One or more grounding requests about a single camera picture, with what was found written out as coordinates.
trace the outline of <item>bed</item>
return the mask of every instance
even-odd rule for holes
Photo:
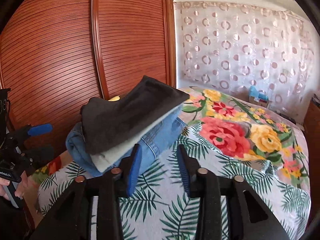
[[[189,199],[183,191],[175,155],[177,145],[183,144],[189,156],[215,174],[243,176],[290,239],[298,239],[311,206],[308,149],[301,130],[268,109],[216,90],[182,90],[190,94],[179,115],[185,128],[172,147],[139,177],[130,201],[120,199],[124,238],[192,239],[199,200]],[[64,152],[29,177],[25,199],[36,225],[78,175],[91,177]],[[93,214],[97,201],[93,200]],[[223,239],[228,239],[224,197],[221,203]],[[95,222],[93,218],[92,239]]]

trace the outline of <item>louvered door panel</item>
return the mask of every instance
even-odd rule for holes
[[[50,143],[56,154],[99,97],[90,37],[90,0],[25,0],[1,34],[1,69],[18,126],[50,122],[53,132],[26,146]]]
[[[166,82],[163,0],[99,0],[99,33],[110,96],[143,75]]]

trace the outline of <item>curtain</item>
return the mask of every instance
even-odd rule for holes
[[[304,115],[300,104],[318,46],[310,22],[237,3],[186,1],[175,10],[182,80],[244,100],[253,85],[268,95],[271,109]]]

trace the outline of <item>wooden furniture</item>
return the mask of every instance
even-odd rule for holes
[[[170,84],[166,0],[24,0],[0,36],[0,85],[13,128],[50,122],[55,154],[91,97],[130,91],[148,75]]]
[[[320,210],[320,107],[313,99],[310,101],[303,126],[309,150],[312,219]]]

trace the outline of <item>wooden dresser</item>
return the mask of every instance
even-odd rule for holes
[[[305,136],[309,150],[309,175],[311,188],[312,219],[320,210],[320,104],[315,99],[310,105],[304,119]]]

